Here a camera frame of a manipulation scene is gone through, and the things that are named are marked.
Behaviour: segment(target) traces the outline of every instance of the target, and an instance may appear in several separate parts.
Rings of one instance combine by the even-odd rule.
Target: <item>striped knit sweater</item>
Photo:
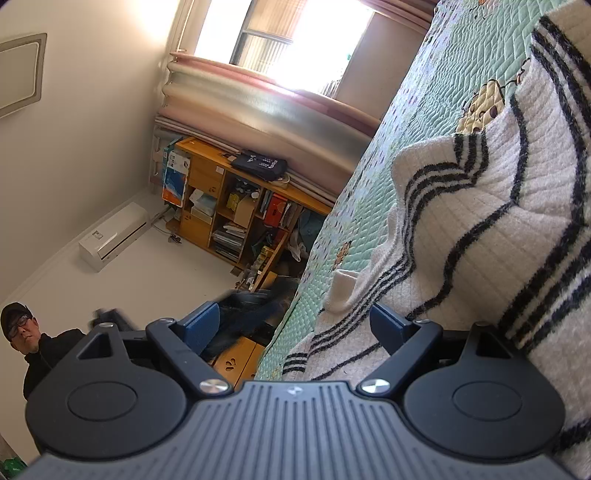
[[[337,270],[285,380],[355,385],[388,354],[368,313],[383,302],[446,329],[494,323],[561,394],[557,455],[591,476],[591,7],[542,17],[531,67],[484,131],[435,138],[392,164],[398,204],[361,273]]]

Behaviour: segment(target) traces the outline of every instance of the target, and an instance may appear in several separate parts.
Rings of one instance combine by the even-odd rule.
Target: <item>wooden bookshelf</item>
[[[190,154],[191,164],[181,220],[171,220],[167,223],[167,228],[231,265],[244,269],[254,261],[251,245],[258,240],[261,232],[264,232],[265,228],[267,228],[264,226],[263,215],[259,211],[265,190],[270,190],[294,203],[295,214],[291,218],[289,225],[277,228],[283,231],[283,237],[263,266],[261,274],[257,276],[254,284],[255,290],[260,288],[267,274],[273,269],[281,257],[284,247],[289,241],[291,232],[295,228],[297,220],[304,208],[308,208],[324,216],[330,213],[330,207],[292,185],[288,185],[286,189],[282,189],[233,168],[228,159],[223,156],[224,152],[222,150],[207,145],[195,138],[188,138],[178,142],[176,148]],[[234,261],[215,250],[215,240],[212,235],[216,230],[223,228],[224,224],[235,220],[234,211],[228,208],[226,204],[237,179],[244,179],[258,186],[259,196],[251,217],[248,219],[247,226],[243,227],[246,229],[245,239],[238,253],[238,260]],[[213,216],[209,218],[209,223],[204,221],[204,218],[207,220],[208,217],[203,217],[199,212],[196,215],[202,218],[191,214],[193,204],[189,200],[189,196],[195,188],[203,190],[203,186],[207,187],[205,193],[211,194],[216,198],[215,211],[213,212]]]

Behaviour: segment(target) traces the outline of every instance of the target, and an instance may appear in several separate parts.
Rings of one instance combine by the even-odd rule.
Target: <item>black bag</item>
[[[232,167],[245,171],[265,181],[274,181],[287,170],[287,162],[245,150],[232,161]]]

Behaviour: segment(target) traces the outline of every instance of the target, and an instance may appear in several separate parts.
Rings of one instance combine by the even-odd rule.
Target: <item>eyeglasses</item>
[[[14,321],[8,330],[8,340],[12,341],[12,339],[18,334],[18,328],[25,326],[26,322],[30,319],[30,317],[23,315],[18,320]]]

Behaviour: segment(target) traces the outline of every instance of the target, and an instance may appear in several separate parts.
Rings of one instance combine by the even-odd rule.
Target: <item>red book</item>
[[[264,223],[269,226],[279,226],[281,217],[283,216],[283,210],[287,205],[287,199],[281,195],[273,194],[269,206],[267,208],[267,214],[265,215]]]

